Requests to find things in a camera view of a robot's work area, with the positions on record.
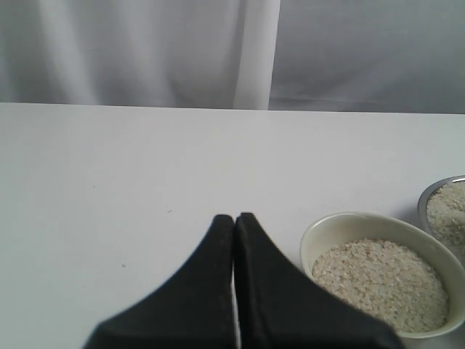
white rice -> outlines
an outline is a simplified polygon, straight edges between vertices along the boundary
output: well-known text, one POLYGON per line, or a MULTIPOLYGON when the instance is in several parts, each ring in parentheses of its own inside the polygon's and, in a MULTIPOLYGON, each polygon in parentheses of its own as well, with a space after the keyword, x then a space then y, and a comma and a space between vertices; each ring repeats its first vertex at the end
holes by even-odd
POLYGON ((328 292, 398 332, 428 332, 446 322, 448 294, 441 280, 405 246, 353 241, 322 254, 312 274, 328 292))
POLYGON ((426 212, 433 236, 465 265, 465 182, 441 187, 426 212))

grain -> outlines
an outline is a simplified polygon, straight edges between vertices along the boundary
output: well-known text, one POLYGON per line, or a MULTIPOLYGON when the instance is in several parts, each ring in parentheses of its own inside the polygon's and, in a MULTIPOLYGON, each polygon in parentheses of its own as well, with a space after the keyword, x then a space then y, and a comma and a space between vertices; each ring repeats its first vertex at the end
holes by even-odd
POLYGON ((448 295, 441 280, 405 246, 353 241, 322 254, 312 274, 328 292, 398 332, 428 332, 446 322, 448 295))
POLYGON ((465 182, 442 186, 426 213, 433 236, 465 265, 465 182))

